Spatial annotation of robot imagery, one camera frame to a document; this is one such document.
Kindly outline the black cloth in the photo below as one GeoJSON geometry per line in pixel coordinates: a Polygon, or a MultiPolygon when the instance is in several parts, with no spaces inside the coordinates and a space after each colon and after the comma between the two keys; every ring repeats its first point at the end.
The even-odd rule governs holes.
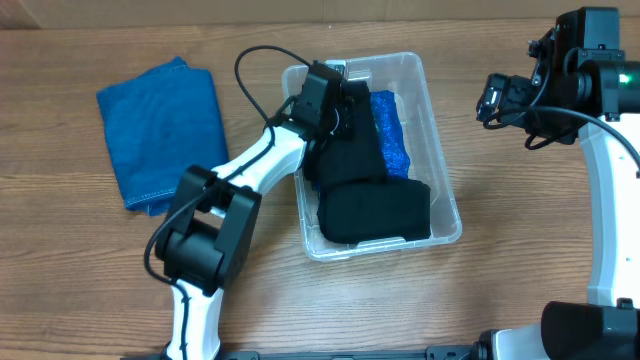
{"type": "Polygon", "coordinates": [[[338,244],[431,236],[428,185],[412,179],[350,183],[320,195],[317,217],[323,236],[338,244]]]}
{"type": "Polygon", "coordinates": [[[365,114],[358,122],[359,135],[353,141],[335,141],[322,145],[306,159],[303,175],[321,191],[357,183],[380,183],[387,170],[378,141],[370,95],[362,107],[365,114]]]}

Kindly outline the blue sequin garment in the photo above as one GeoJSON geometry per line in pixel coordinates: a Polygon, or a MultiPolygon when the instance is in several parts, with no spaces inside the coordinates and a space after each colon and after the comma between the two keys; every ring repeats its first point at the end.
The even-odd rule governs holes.
{"type": "Polygon", "coordinates": [[[405,148],[395,94],[389,90],[372,92],[370,103],[387,173],[408,179],[411,161],[405,148]]]}

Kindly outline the blue denim cloth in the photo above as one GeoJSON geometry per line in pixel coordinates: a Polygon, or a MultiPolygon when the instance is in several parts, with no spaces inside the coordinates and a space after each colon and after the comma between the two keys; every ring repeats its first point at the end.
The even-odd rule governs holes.
{"type": "Polygon", "coordinates": [[[157,216],[169,209],[192,165],[229,161],[211,72],[180,57],[96,93],[105,143],[124,207],[157,216]]]}

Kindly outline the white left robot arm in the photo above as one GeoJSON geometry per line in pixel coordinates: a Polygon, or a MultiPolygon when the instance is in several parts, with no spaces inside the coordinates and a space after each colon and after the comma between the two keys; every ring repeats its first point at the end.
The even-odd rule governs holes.
{"type": "Polygon", "coordinates": [[[306,81],[265,119],[262,136],[244,153],[212,170],[186,170],[143,255],[147,273],[173,296],[172,337],[160,358],[218,357],[224,292],[246,262],[263,196],[331,141],[351,138],[368,101],[358,82],[306,81]]]}

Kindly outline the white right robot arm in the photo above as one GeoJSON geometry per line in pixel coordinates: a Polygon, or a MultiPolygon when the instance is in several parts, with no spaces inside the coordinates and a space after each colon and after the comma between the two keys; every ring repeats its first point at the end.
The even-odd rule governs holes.
{"type": "Polygon", "coordinates": [[[488,78],[477,105],[487,129],[516,126],[543,144],[578,142],[591,192],[587,301],[552,301],[540,320],[489,330],[472,359],[636,359],[639,356],[639,64],[589,59],[540,90],[488,78]]]}

